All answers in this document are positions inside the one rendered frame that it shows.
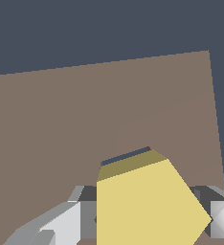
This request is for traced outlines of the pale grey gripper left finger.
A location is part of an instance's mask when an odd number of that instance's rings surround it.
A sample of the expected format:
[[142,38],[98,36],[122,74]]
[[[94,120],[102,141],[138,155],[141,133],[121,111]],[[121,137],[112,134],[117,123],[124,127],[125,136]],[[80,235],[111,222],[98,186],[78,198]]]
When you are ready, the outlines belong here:
[[63,202],[16,229],[3,245],[77,245],[97,237],[97,188],[76,186]]

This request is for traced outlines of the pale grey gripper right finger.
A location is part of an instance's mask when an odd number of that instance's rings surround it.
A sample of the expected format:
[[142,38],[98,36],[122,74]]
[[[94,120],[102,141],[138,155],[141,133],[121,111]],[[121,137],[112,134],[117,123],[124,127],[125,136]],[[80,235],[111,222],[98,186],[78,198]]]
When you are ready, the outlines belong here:
[[216,186],[190,189],[212,219],[194,245],[224,245],[224,190]]

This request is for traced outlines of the yellow block peg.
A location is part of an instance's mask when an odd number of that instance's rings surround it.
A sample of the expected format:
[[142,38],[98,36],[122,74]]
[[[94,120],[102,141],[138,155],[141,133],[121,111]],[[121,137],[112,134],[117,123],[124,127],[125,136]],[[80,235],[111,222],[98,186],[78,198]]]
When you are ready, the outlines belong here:
[[101,164],[97,245],[193,245],[211,217],[170,160],[145,147]]

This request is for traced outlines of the brown slotted board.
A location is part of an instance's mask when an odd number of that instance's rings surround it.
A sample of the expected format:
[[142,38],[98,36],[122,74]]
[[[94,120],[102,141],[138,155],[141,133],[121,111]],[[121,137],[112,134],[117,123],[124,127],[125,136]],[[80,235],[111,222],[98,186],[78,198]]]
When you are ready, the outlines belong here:
[[191,186],[224,186],[206,51],[0,76],[0,245],[150,147]]

